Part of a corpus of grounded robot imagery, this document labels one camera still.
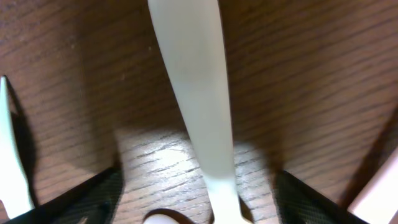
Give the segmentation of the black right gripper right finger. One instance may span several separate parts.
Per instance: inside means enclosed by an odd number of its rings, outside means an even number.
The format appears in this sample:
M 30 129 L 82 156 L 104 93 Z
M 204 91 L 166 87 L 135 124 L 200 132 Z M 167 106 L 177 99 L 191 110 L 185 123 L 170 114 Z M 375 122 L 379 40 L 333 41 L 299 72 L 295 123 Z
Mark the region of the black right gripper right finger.
M 274 198 L 283 224 L 366 224 L 285 170 L 274 177 Z

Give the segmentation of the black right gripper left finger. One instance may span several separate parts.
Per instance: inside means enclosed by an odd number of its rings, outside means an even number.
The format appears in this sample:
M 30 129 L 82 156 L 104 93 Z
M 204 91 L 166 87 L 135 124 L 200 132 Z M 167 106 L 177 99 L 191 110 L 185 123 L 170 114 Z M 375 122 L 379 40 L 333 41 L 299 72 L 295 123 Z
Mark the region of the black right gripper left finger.
M 110 224 L 123 192 L 121 169 L 110 167 L 39 207 L 6 224 L 87 223 Z

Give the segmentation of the pink-white plastic spoon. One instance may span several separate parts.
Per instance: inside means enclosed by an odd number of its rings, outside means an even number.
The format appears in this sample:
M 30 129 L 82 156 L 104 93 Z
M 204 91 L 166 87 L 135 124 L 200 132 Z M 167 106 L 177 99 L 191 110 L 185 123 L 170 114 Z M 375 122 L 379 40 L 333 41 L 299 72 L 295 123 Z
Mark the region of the pink-white plastic spoon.
M 154 214 L 148 216 L 143 221 L 143 224 L 179 224 L 179 222 L 168 215 Z

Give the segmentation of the pale green plastic fork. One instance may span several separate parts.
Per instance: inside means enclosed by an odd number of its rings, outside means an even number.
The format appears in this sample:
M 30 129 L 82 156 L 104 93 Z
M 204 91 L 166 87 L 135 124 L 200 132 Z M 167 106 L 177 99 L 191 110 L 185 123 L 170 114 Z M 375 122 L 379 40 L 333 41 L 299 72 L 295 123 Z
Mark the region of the pale green plastic fork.
M 5 76 L 1 77 L 1 180 L 1 202 L 10 219 L 35 208 L 17 149 Z

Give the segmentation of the white plastic fork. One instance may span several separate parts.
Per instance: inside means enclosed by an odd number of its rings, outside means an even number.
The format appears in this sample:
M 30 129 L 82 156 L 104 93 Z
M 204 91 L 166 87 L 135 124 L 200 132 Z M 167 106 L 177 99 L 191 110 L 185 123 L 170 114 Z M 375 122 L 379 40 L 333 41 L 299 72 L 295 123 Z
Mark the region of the white plastic fork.
M 206 184 L 215 223 L 248 223 L 236 185 L 219 4 L 149 0 L 162 58 Z

